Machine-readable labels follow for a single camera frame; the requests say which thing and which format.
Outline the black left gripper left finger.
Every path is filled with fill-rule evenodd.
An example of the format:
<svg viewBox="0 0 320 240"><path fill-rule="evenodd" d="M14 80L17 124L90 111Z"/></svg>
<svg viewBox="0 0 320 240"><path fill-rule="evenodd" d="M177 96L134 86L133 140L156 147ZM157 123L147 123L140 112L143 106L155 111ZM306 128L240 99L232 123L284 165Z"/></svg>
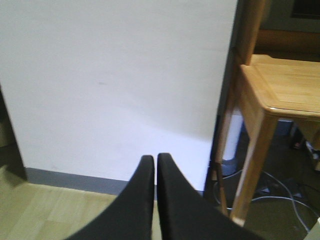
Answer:
<svg viewBox="0 0 320 240"><path fill-rule="evenodd" d="M123 191L68 240L150 240L155 195L155 163L144 155Z"/></svg>

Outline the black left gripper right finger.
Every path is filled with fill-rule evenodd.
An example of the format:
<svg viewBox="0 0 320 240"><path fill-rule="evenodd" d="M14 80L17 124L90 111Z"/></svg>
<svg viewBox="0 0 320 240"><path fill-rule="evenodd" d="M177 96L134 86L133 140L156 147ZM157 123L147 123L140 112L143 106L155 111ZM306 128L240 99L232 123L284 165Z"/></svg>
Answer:
<svg viewBox="0 0 320 240"><path fill-rule="evenodd" d="M232 222L188 182L169 153L157 156L157 204L164 240L259 240Z"/></svg>

